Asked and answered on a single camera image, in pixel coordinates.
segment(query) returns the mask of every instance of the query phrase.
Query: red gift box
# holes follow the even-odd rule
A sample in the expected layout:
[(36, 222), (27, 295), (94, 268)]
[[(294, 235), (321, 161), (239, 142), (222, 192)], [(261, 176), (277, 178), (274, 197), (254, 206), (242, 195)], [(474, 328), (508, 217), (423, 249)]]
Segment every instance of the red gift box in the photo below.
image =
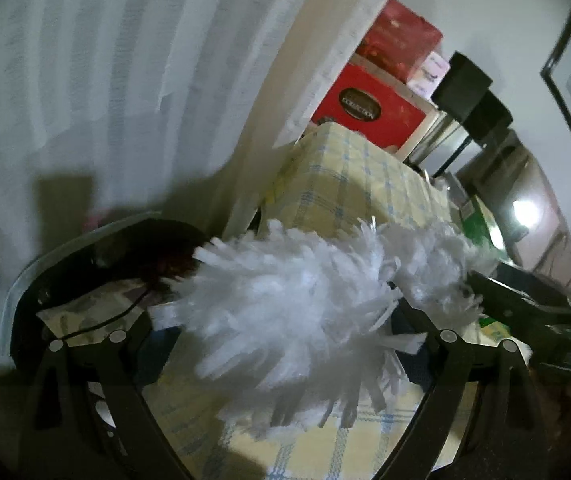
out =
[(357, 54), (407, 83), (442, 38), (440, 30), (421, 16), (397, 0), (388, 0)]
[(401, 147), (424, 120), (425, 112), (360, 66), (345, 66), (312, 116), (334, 121), (379, 146)]

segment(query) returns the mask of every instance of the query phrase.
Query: pink box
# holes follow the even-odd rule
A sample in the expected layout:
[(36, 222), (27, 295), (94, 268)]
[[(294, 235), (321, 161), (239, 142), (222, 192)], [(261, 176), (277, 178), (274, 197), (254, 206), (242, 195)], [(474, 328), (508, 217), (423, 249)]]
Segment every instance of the pink box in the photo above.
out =
[(431, 52), (408, 80), (407, 86), (415, 94), (424, 99), (430, 99), (448, 70), (450, 70), (450, 63), (436, 52)]

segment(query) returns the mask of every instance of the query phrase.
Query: yellow plaid cloth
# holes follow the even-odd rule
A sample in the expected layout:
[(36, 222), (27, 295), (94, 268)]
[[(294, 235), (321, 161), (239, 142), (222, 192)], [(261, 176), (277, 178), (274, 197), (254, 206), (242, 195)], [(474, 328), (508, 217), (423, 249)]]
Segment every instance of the yellow plaid cloth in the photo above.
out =
[(335, 237), (358, 219), (406, 227), (434, 219), (451, 221), (447, 196), (365, 137), (336, 123), (306, 135), (280, 171), (262, 206), (262, 224)]
[[(447, 198), (362, 136), (326, 123), (293, 149), (262, 207), (265, 220), (333, 237), (358, 219), (423, 226), (450, 220)], [(179, 355), (178, 344), (173, 355)], [(475, 396), (468, 384), (437, 467), (452, 462)], [(330, 419), (292, 442), (255, 442), (216, 419), (221, 399), (188, 376), (163, 374), (144, 391), (157, 423), (195, 478), (270, 480), (370, 479), (399, 442), (423, 392), (410, 384), (394, 408), (360, 406), (350, 430)]]

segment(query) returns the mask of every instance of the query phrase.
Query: sheer curtain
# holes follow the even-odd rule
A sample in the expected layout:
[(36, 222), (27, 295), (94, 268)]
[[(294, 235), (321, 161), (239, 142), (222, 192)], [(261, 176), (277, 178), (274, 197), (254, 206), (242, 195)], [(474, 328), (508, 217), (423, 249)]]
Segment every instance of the sheer curtain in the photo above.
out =
[(242, 231), (384, 1), (0, 0), (0, 370), (12, 283), (88, 219)]

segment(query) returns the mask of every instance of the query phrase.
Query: white wall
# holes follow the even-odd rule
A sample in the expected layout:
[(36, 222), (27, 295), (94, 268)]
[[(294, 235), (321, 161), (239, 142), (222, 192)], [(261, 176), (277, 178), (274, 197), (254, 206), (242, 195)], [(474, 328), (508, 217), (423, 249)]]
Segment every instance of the white wall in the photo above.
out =
[(494, 79), (491, 90), (548, 177), (571, 234), (571, 134), (540, 71), (571, 0), (400, 0), (443, 32), (442, 49), (466, 54)]

